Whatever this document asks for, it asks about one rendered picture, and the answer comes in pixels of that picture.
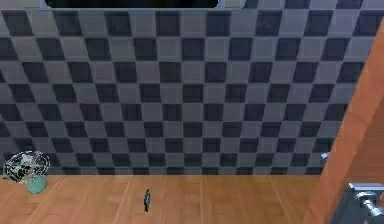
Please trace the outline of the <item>dark window with pale frame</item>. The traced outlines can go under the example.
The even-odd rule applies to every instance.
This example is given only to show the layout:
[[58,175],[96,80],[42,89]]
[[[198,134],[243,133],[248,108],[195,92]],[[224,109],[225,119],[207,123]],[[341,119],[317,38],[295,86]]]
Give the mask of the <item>dark window with pale frame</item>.
[[50,8],[243,8],[247,0],[43,0]]

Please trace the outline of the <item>clear round teal-based ornament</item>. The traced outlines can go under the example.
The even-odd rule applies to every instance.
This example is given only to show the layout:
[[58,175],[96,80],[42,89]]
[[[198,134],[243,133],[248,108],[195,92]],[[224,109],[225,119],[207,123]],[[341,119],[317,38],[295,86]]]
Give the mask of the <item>clear round teal-based ornament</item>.
[[13,155],[3,165],[3,178],[25,184],[31,194],[41,193],[47,186],[49,157],[40,151],[23,151]]

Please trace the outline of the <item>small thin black object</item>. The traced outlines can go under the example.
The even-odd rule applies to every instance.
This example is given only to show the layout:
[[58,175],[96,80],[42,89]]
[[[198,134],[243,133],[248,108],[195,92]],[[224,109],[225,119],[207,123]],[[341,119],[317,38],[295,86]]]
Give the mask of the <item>small thin black object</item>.
[[149,190],[149,189],[146,189],[146,191],[145,191],[145,196],[144,196],[144,200],[143,200],[143,203],[144,203],[144,211],[145,211],[145,212],[148,212],[148,211],[149,211],[150,201],[151,201],[150,190]]

